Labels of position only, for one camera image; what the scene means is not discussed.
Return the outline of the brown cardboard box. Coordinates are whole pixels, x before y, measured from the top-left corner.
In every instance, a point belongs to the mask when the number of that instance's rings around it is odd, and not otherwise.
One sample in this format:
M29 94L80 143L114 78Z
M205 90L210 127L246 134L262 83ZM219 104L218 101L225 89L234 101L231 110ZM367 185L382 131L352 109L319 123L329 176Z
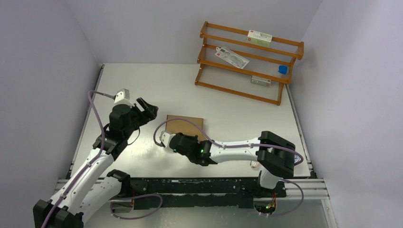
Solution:
M189 117L189 116L177 116L177 115L167 115L167 120L181 118L186 119L194 124L196 124L199 128L203 129L204 119L197 117ZM206 137L198 130L196 126L193 124L183 121L183 120L173 120L166 123L165 130L170 133L183 133L185 135L190 136L198 136L199 141L206 140Z

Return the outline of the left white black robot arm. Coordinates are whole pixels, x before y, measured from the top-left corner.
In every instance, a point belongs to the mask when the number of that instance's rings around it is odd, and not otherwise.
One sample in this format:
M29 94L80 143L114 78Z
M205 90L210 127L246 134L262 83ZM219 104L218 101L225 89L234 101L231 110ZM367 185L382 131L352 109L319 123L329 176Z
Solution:
M33 207L37 228L82 228L88 219L109 199L124 198L132 191L130 175L113 170L100 184L100 175L116 161L128 146L134 131L157 117L158 107L137 98L139 107L129 99L115 97L109 123L102 125L96 108L93 111L101 134L84 163L67 183L49 200L39 200Z

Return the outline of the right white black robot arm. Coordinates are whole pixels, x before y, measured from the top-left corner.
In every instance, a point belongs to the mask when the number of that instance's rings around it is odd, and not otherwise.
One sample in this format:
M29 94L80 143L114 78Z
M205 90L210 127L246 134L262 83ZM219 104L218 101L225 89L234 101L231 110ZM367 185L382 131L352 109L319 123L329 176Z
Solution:
M256 189L263 197L274 191L280 179L293 178L297 164L295 145L270 131L262 131L258 138L238 142L200 141L197 136L164 131L160 140L164 147L200 166L230 161L257 162L261 170Z

